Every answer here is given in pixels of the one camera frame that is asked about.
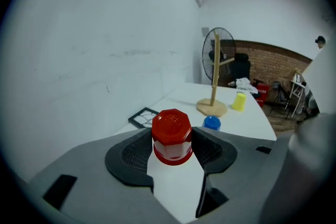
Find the wooden floor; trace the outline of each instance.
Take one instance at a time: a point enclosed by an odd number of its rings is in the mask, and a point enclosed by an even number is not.
[[[288,111],[285,112],[285,108],[274,107],[271,113],[270,105],[264,105],[262,109],[277,136],[283,132],[294,132],[294,130],[298,127],[296,121],[302,121],[306,117],[304,113],[295,113],[294,116],[291,118],[290,116],[293,113],[291,111],[288,115],[288,118],[286,119]]]

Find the small white table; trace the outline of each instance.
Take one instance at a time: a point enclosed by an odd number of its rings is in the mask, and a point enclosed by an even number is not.
[[[196,110],[197,101],[210,98],[209,85],[184,83],[151,109],[160,112],[178,109],[188,115],[191,126],[202,126],[205,116]],[[237,92],[247,95],[244,112],[230,108]],[[220,118],[222,132],[246,137],[275,140],[275,133],[259,104],[247,91],[218,87],[216,99],[228,106],[228,112]],[[127,124],[116,134],[133,131],[137,128]],[[195,219],[203,181],[203,169],[195,155],[184,164],[169,166],[161,163],[152,152],[148,160],[148,175],[154,179],[154,196],[181,223]]]
[[[291,118],[292,118],[292,117],[294,116],[294,113],[295,113],[296,109],[298,108],[298,105],[299,105],[299,103],[300,103],[302,94],[303,94],[303,92],[304,92],[304,90],[305,90],[305,86],[302,85],[302,83],[300,83],[300,82],[296,82],[296,81],[294,81],[294,80],[291,80],[291,82],[293,82],[293,86],[292,86],[292,90],[291,90],[291,92],[290,92],[289,98],[291,98],[292,95],[294,95],[294,96],[296,96],[296,97],[298,98],[298,102],[297,102],[297,104],[296,104],[296,106],[295,106],[295,109],[294,109],[294,111],[293,111],[293,114],[292,114],[292,116],[291,116]]]

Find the white cloth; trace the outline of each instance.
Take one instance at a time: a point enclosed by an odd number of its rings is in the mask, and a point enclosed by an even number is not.
[[[233,81],[233,82],[230,82],[228,85],[232,86],[232,85],[234,85],[234,83],[235,82]],[[250,81],[249,81],[248,78],[237,79],[236,80],[236,89],[246,90],[246,91],[249,91],[250,93],[258,93],[257,88],[253,87],[250,84]]]

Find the wooden pole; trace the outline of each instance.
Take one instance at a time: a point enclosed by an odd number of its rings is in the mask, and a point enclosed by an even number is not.
[[[217,84],[218,84],[218,77],[219,77],[219,61],[220,61],[220,43],[221,40],[219,39],[219,35],[215,34],[215,66],[214,66],[214,76],[213,76],[213,83],[212,83],[212,92],[211,92],[211,100],[210,106],[214,105],[216,99],[216,91],[217,91]]]

